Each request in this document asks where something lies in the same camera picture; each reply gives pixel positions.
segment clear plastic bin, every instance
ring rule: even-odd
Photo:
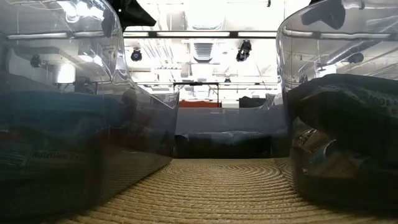
[[[66,214],[168,164],[178,93],[140,89],[105,0],[0,1],[0,222]]]
[[[297,190],[398,208],[398,2],[324,0],[277,34]]]

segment red object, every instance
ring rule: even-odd
[[[221,103],[212,101],[180,101],[181,108],[220,108]]]

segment woven rug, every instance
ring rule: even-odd
[[[59,224],[398,223],[313,205],[289,179],[286,159],[175,159],[102,206]]]

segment ceiling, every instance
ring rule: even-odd
[[[276,30],[283,20],[308,3],[300,4],[293,0],[226,0],[181,1],[181,0],[140,0],[140,5],[157,20],[155,27],[128,27],[134,30],[193,30],[196,26],[217,26],[218,30]],[[260,86],[222,86],[219,98],[237,100],[243,96],[265,97],[266,93],[280,91],[276,71],[276,47],[274,39],[252,39],[252,51],[244,62],[237,62],[236,55],[243,39],[127,39],[127,56],[134,49],[140,49],[142,60],[133,62],[127,57],[127,63],[135,82],[224,82],[230,78],[233,83],[262,83]],[[212,60],[200,63],[195,60],[195,44],[213,44]],[[173,92],[172,85],[146,85],[151,93]],[[180,97],[185,100],[215,100],[216,91],[208,86],[184,86]]]

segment wall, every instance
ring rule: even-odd
[[[249,131],[277,134],[286,131],[282,104],[259,108],[179,108],[176,134]]]

